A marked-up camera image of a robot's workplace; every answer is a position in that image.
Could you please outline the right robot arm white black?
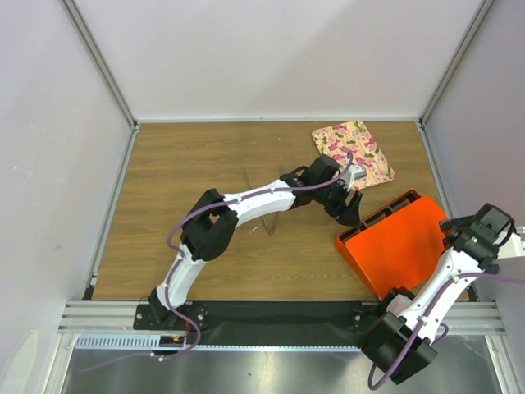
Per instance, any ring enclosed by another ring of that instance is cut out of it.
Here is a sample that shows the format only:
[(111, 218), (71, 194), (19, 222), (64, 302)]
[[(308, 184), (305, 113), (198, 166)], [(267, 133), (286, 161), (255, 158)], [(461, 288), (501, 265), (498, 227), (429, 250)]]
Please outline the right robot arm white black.
[(425, 369), (437, 356), (443, 319), (459, 296), (480, 277), (500, 279), (499, 258), (522, 256), (514, 219), (493, 204), (475, 214), (440, 223), (444, 250), (436, 269), (414, 295), (393, 288), (377, 319), (358, 341), (372, 362), (367, 384), (376, 391), (387, 381), (399, 385)]

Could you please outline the white round object corner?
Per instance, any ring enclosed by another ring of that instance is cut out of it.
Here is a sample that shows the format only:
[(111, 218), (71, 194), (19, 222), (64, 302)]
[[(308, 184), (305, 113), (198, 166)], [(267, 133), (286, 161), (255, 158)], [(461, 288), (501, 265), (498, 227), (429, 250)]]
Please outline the white round object corner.
[(7, 361), (1, 378), (1, 393), (22, 394), (30, 379), (38, 353), (39, 333), (28, 331)]

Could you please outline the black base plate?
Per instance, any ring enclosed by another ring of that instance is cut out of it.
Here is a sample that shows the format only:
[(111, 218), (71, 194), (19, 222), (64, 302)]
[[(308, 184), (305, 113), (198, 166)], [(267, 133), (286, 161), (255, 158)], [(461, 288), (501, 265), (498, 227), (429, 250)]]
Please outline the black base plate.
[(190, 301), (202, 346), (354, 346), (386, 310), (362, 301)]

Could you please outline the white paper scrap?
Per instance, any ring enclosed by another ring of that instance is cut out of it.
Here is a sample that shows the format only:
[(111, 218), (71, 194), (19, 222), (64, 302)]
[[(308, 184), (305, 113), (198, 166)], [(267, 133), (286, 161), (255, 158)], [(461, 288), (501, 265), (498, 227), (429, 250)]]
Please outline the white paper scrap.
[(261, 226), (262, 226), (261, 224), (255, 226), (255, 227), (249, 232), (249, 234), (254, 233), (256, 230), (258, 230), (259, 228), (261, 228)]

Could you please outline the metal tongs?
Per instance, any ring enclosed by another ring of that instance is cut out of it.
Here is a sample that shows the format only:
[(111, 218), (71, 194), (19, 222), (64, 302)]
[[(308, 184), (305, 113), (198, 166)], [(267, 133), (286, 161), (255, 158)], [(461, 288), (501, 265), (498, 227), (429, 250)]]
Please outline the metal tongs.
[[(244, 180), (246, 181), (246, 185), (248, 186), (249, 190), (255, 189), (256, 187), (253, 185), (253, 182), (251, 181), (251, 178), (249, 176), (249, 169), (247, 168), (245, 164), (242, 166), (242, 171), (243, 171)], [(254, 196), (252, 200), (258, 201), (258, 202), (264, 202), (266, 204), (268, 201), (269, 195), (270, 195), (269, 193), (257, 195), (257, 196)], [(269, 236), (273, 236), (276, 233), (280, 213), (281, 213), (280, 211), (274, 211), (274, 210), (269, 211), (268, 210), (265, 214), (258, 216), (258, 218), (261, 220), (264, 226), (266, 233)]]

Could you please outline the orange compartment box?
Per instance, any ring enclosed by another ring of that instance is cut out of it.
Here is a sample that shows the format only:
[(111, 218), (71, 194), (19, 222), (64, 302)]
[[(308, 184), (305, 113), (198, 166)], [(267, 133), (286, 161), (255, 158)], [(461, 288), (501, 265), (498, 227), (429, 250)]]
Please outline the orange compartment box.
[(409, 190), (363, 218), (360, 227), (338, 235), (335, 248), (363, 285), (378, 299), (394, 287), (410, 290), (422, 282), (415, 253), (415, 230), (407, 212), (421, 199)]

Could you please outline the floral tray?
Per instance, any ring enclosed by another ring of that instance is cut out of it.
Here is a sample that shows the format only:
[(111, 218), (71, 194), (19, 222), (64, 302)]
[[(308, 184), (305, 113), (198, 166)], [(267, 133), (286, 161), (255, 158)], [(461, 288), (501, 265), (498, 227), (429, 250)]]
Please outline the floral tray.
[(355, 179), (352, 190), (363, 190), (395, 179), (394, 169), (362, 121), (348, 121), (317, 129), (312, 138), (319, 153), (334, 158), (341, 168), (346, 166), (351, 155), (353, 163), (366, 169), (366, 176)]

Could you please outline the orange box lid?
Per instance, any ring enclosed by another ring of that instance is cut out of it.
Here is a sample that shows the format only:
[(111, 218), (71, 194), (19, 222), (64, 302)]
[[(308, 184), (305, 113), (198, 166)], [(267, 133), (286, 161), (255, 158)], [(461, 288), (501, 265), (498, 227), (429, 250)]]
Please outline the orange box lid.
[(335, 248), (383, 300), (393, 288), (412, 290), (433, 274), (444, 250), (440, 223), (447, 218), (432, 197), (409, 190), (341, 233)]

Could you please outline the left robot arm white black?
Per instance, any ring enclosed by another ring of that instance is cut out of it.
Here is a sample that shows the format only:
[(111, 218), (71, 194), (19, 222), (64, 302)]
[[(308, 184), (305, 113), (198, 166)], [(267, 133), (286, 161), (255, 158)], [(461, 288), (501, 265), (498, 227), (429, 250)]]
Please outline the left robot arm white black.
[(246, 222), (317, 202), (340, 225), (359, 227), (362, 194), (353, 187), (366, 175), (366, 168), (352, 156), (346, 157), (342, 167), (323, 154), (309, 166), (298, 167), (265, 186), (234, 194), (205, 191), (173, 228), (180, 233), (180, 243), (167, 243), (176, 251), (176, 258), (148, 298), (153, 321), (161, 328), (178, 324), (179, 307), (203, 266), (226, 251), (236, 228)]

